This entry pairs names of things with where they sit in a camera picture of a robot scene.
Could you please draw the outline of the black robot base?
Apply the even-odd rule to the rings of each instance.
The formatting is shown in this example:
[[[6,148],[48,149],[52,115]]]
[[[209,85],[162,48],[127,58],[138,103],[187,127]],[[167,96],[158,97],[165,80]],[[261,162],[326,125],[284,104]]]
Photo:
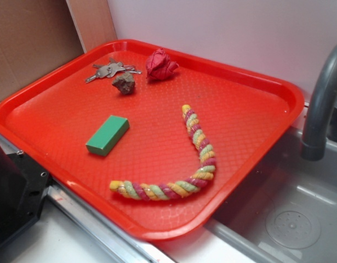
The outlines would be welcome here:
[[[29,155],[0,146],[0,249],[39,220],[49,184],[49,172]]]

